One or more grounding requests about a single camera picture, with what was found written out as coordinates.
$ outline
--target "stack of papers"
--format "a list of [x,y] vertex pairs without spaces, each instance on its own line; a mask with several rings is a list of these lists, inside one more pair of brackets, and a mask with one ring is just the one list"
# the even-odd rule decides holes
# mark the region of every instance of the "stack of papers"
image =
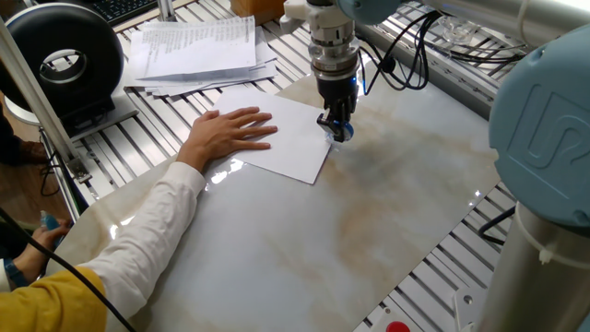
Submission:
[[176,96],[273,77],[276,59],[254,17],[147,23],[131,36],[125,85]]

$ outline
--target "table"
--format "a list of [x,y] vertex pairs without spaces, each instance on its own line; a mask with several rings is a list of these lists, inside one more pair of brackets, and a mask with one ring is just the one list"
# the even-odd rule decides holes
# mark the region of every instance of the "table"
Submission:
[[[232,159],[207,172],[140,330],[350,331],[493,188],[485,120],[432,85],[397,93],[379,82],[315,185]],[[279,95],[319,106],[314,84]],[[165,166],[90,207],[59,254],[97,255]]]

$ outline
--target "wrist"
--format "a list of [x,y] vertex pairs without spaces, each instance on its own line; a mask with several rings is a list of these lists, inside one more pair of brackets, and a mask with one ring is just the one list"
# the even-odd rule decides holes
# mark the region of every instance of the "wrist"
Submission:
[[178,152],[178,157],[176,161],[183,162],[200,173],[203,173],[203,169],[205,168],[205,164],[209,161],[209,157],[207,154],[207,150],[203,147],[187,147],[186,145],[181,147],[181,150]]
[[13,263],[29,284],[35,281],[39,276],[39,273],[30,268],[33,266],[33,264],[29,262],[26,257],[22,257],[22,255],[20,255],[13,260]]

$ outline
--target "black cable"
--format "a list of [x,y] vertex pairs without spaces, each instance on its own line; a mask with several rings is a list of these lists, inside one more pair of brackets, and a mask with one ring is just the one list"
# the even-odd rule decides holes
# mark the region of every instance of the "black cable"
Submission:
[[55,253],[51,252],[50,250],[47,250],[44,246],[42,246],[40,243],[35,241],[35,239],[33,239],[25,230],[20,228],[20,226],[18,226],[17,222],[14,221],[1,207],[0,207],[0,217],[2,217],[2,219],[4,219],[6,221],[6,223],[8,223],[8,225],[10,225],[14,229],[15,233],[20,238],[22,238],[28,244],[35,247],[35,249],[39,250],[44,255],[48,256],[49,258],[51,258],[52,260],[57,262],[59,265],[61,265],[66,270],[71,272],[74,276],[76,276],[76,278],[78,278],[80,281],[82,281],[82,283],[86,287],[88,287],[88,289],[90,291],[92,291],[92,293],[94,293],[94,295],[96,295],[96,297],[99,298],[99,300],[102,303],[104,303],[104,305],[112,312],[112,314],[114,314],[114,316],[117,317],[117,319],[121,322],[121,324],[123,324],[123,326],[125,326],[125,328],[127,330],[129,330],[130,332],[136,332],[136,330],[129,324],[129,322],[127,322],[127,320],[125,320],[125,318],[117,311],[117,309],[112,305],[112,303],[110,303],[109,300],[107,300],[106,297],[104,297],[104,295],[102,295],[100,293],[100,291],[97,290],[96,287],[94,287],[94,285],[92,285],[92,283],[88,279],[86,279],[86,277],[84,277],[78,270],[76,270],[75,267],[72,267],[62,257],[60,257],[59,255],[56,255]]
[[[432,27],[432,25],[434,25],[436,20],[438,18],[440,18],[442,15],[443,14],[438,11],[431,11],[430,13],[424,14],[424,15],[420,16],[419,18],[410,22],[410,24],[407,25],[397,35],[397,37],[394,39],[394,41],[389,46],[389,48],[387,49],[387,51],[385,52],[385,54],[383,56],[381,56],[381,54],[379,53],[379,50],[375,47],[374,44],[372,44],[366,38],[363,38],[362,36],[357,35],[357,38],[359,40],[366,42],[372,48],[375,56],[377,57],[377,59],[379,59],[379,63],[377,63],[375,61],[374,57],[371,54],[369,54],[369,52],[367,52],[367,50],[365,50],[364,48],[361,49],[363,52],[365,52],[371,58],[372,62],[375,64],[376,70],[377,70],[375,75],[372,77],[372,80],[371,80],[369,86],[367,87],[364,64],[361,64],[363,90],[364,90],[365,95],[367,95],[371,92],[372,87],[374,86],[376,79],[379,75],[381,75],[385,79],[385,81],[387,82],[387,84],[391,88],[393,88],[397,91],[402,91],[404,89],[415,89],[415,90],[424,89],[430,79],[430,70],[429,70],[428,60],[427,60],[426,46],[429,46],[441,53],[446,52],[446,54],[448,54],[449,56],[451,56],[455,60],[466,61],[466,62],[471,62],[471,63],[507,65],[507,64],[510,64],[511,62],[519,61],[525,57],[525,55],[522,55],[522,54],[515,54],[515,55],[509,56],[509,57],[481,57],[481,56],[475,56],[475,55],[471,55],[471,54],[467,54],[467,53],[459,53],[456,51],[443,49],[443,48],[441,48],[429,41],[426,41],[427,32]],[[423,22],[422,22],[420,28],[418,29],[418,31],[414,35],[414,46],[416,47],[416,53],[414,54],[414,59],[412,61],[412,65],[410,67],[409,73],[406,75],[406,72],[403,69],[403,66],[401,66],[401,63],[399,62],[399,60],[395,59],[392,56],[392,51],[394,50],[397,43],[401,40],[403,35],[406,34],[407,32],[409,32],[411,27],[417,25],[422,20],[423,20]],[[394,69],[395,69],[396,64],[400,65],[400,69],[401,69],[403,78],[398,77],[396,74],[394,74]],[[414,74],[419,75],[417,85],[412,85],[410,83],[410,80],[414,76]],[[397,87],[392,81],[390,81],[387,78],[387,76],[393,78],[398,84],[401,85],[401,87]]]
[[442,47],[439,47],[438,45],[435,45],[429,41],[426,41],[426,43],[429,47],[439,51],[440,53],[448,54],[455,60],[482,63],[482,64],[511,63],[511,62],[516,62],[516,61],[522,60],[526,56],[524,54],[515,54],[512,56],[506,56],[506,57],[490,57],[490,58],[488,58],[488,57],[481,57],[481,56],[471,55],[471,54],[467,54],[467,53],[460,53],[460,52],[453,51],[453,50],[443,49]]
[[39,176],[43,177],[43,181],[41,182],[41,196],[43,197],[49,197],[59,193],[59,188],[57,188],[54,192],[50,194],[45,194],[45,185],[47,184],[47,177],[49,177],[49,174],[53,174],[52,168],[59,167],[52,165],[53,158],[55,158],[56,154],[57,150],[55,150],[52,153],[51,157],[47,160],[47,164],[39,172]]
[[[436,22],[436,20],[441,15],[442,14],[439,12],[432,11],[432,12],[424,14],[424,15],[420,16],[419,18],[415,19],[414,21],[412,21],[409,25],[407,25],[397,35],[397,37],[392,42],[392,44],[389,46],[389,48],[387,49],[387,51],[385,52],[385,55],[383,57],[381,57],[377,48],[370,41],[363,38],[362,36],[357,36],[360,40],[367,42],[367,44],[369,44],[369,46],[372,48],[375,55],[379,59],[378,64],[374,61],[374,59],[372,59],[373,62],[376,64],[377,73],[375,73],[375,75],[373,76],[371,83],[369,84],[369,87],[365,88],[365,94],[369,94],[371,92],[372,87],[375,84],[375,81],[379,75],[381,75],[383,78],[385,78],[385,81],[387,82],[387,84],[390,87],[392,87],[398,91],[401,91],[404,89],[418,90],[418,89],[424,89],[426,87],[426,85],[428,84],[428,81],[429,81],[429,69],[428,69],[428,62],[426,59],[426,47],[425,47],[426,44],[425,44],[424,39],[426,37],[426,32],[431,28],[431,26],[434,24],[434,22]],[[414,45],[416,46],[416,53],[414,55],[414,60],[412,62],[412,66],[410,67],[410,72],[407,76],[406,76],[405,72],[402,73],[404,76],[404,79],[402,79],[394,74],[395,64],[398,63],[398,60],[396,60],[391,55],[391,52],[395,48],[395,45],[401,40],[403,35],[406,34],[410,30],[411,27],[420,23],[422,20],[424,20],[424,22],[422,23],[421,27],[419,28],[419,31],[415,35],[415,39],[414,39]],[[416,73],[417,71],[419,72],[419,82],[418,82],[417,86],[414,86],[410,83],[410,80],[413,77],[414,73]],[[391,81],[389,81],[386,78],[385,73],[388,74],[390,77],[392,77],[395,81],[397,81],[397,83],[401,84],[402,86],[396,87]]]
[[511,208],[507,209],[506,211],[502,212],[500,216],[488,221],[485,225],[481,226],[481,228],[479,228],[479,230],[478,230],[479,237],[484,240],[490,241],[491,243],[504,245],[504,241],[502,241],[500,239],[496,239],[495,237],[486,235],[486,231],[488,231],[490,228],[496,226],[497,224],[501,223],[505,219],[514,215],[515,211],[516,211],[516,207],[511,207]]

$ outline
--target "white sleeve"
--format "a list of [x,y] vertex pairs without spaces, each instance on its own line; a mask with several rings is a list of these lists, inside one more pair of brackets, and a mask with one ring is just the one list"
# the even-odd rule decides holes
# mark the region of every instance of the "white sleeve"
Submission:
[[4,270],[4,259],[0,259],[0,292],[10,292],[10,281]]
[[[197,170],[174,162],[119,237],[98,257],[81,265],[100,277],[107,299],[125,318],[146,305],[195,216],[196,197],[204,187],[205,179]],[[109,312],[107,331],[118,326]]]

